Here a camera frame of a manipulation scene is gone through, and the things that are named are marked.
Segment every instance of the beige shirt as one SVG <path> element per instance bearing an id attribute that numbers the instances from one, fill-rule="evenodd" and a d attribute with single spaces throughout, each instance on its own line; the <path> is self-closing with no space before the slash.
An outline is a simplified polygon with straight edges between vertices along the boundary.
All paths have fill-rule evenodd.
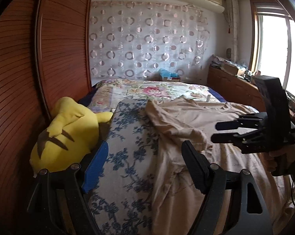
<path id="1" fill-rule="evenodd" d="M 272 177 L 265 171 L 259 154 L 243 155 L 232 144 L 213 144 L 210 140 L 217 132 L 217 122 L 233 120 L 252 113 L 251 110 L 241 104 L 207 103 L 179 97 L 162 103 L 149 101 L 146 112 L 160 134 L 152 199 L 153 234 L 187 234 L 204 199 L 194 187 L 181 155 L 181 144 L 185 140 L 190 140 L 210 163 L 217 163 L 224 170 L 251 171 L 264 196 L 274 231 L 289 220 L 292 214 L 286 210 L 291 195 L 289 177 Z M 237 131 L 242 134 L 249 130 Z M 230 192 L 226 191 L 215 234 L 223 230 L 229 197 Z"/>

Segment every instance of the floral bedspread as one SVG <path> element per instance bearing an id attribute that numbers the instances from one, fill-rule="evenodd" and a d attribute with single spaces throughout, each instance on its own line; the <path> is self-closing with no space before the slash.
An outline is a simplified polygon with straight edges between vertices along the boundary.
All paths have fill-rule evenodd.
<path id="1" fill-rule="evenodd" d="M 158 134 L 145 99 L 124 99 L 112 118 L 109 153 L 89 208 L 103 234 L 151 234 Z"/>
<path id="2" fill-rule="evenodd" d="M 182 82 L 136 81 L 125 79 L 103 80 L 96 85 L 97 91 L 88 108 L 95 113 L 114 111 L 117 104 L 125 99 L 175 99 L 184 95 L 193 100 L 219 102 L 202 85 L 191 85 Z"/>

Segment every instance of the blue floral pattern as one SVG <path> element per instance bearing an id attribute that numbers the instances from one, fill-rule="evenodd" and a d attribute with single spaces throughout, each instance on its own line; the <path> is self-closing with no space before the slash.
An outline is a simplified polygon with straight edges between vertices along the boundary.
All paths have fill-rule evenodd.
<path id="1" fill-rule="evenodd" d="M 124 99 L 113 115 L 109 154 L 89 200 L 103 234 L 150 234 L 158 134 L 145 99 Z"/>

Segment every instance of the hand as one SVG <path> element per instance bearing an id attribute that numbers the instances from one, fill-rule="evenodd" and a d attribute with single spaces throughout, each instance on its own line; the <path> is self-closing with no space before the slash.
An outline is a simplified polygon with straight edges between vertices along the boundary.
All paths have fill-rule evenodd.
<path id="1" fill-rule="evenodd" d="M 277 163 L 274 160 L 274 157 L 281 156 L 283 154 L 286 154 L 287 168 L 289 168 L 295 161 L 295 144 L 283 146 L 281 149 L 276 151 L 261 153 L 265 169 L 269 172 L 275 171 Z"/>

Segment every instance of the yellow plush toy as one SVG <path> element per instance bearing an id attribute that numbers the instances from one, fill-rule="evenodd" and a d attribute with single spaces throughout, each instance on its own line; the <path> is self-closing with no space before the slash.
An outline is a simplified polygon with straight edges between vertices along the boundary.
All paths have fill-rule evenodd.
<path id="1" fill-rule="evenodd" d="M 99 123 L 108 122 L 113 113 L 93 113 L 69 97 L 60 98 L 51 112 L 50 126 L 38 137 L 30 164 L 37 174 L 41 169 L 56 172 L 79 163 L 99 139 Z"/>

